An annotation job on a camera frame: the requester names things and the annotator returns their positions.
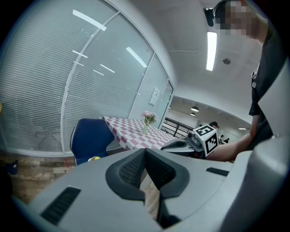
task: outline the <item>yellow object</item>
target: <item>yellow object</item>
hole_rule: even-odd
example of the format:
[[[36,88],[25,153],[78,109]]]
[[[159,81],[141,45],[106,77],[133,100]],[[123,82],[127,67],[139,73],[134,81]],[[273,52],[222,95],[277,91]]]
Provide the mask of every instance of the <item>yellow object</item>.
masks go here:
[[[99,156],[94,156],[88,159],[88,161],[92,161],[92,160],[99,160],[100,157]]]

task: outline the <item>person's neck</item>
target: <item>person's neck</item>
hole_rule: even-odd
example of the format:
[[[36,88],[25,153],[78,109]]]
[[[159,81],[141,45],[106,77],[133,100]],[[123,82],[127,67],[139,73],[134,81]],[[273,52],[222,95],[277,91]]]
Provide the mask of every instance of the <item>person's neck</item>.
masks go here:
[[[259,19],[258,33],[255,40],[258,41],[261,46],[263,46],[267,34],[268,34],[268,23],[262,19]]]

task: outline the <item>table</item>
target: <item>table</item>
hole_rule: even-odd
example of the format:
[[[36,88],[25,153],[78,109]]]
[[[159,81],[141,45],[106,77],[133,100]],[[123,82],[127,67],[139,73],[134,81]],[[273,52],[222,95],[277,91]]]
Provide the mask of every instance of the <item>table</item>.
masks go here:
[[[116,140],[125,150],[161,149],[164,144],[174,139],[172,135],[151,125],[148,126],[147,134],[143,135],[142,131],[145,124],[142,120],[115,117],[102,117],[102,119],[108,124],[116,135]]]

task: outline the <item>blue chair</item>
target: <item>blue chair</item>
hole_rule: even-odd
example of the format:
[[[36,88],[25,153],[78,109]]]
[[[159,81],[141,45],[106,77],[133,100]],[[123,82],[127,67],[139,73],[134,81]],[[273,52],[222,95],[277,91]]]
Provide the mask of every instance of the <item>blue chair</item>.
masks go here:
[[[76,165],[87,162],[91,157],[108,156],[107,146],[115,139],[107,123],[102,119],[83,118],[74,127],[70,149]]]

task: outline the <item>white marker cube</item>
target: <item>white marker cube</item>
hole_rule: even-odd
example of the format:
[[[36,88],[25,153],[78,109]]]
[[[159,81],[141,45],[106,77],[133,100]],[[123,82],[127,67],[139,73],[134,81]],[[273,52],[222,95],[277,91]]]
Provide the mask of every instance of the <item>white marker cube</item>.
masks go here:
[[[195,132],[195,137],[200,140],[204,148],[205,157],[207,157],[218,146],[217,130],[210,125],[205,125],[193,131]]]

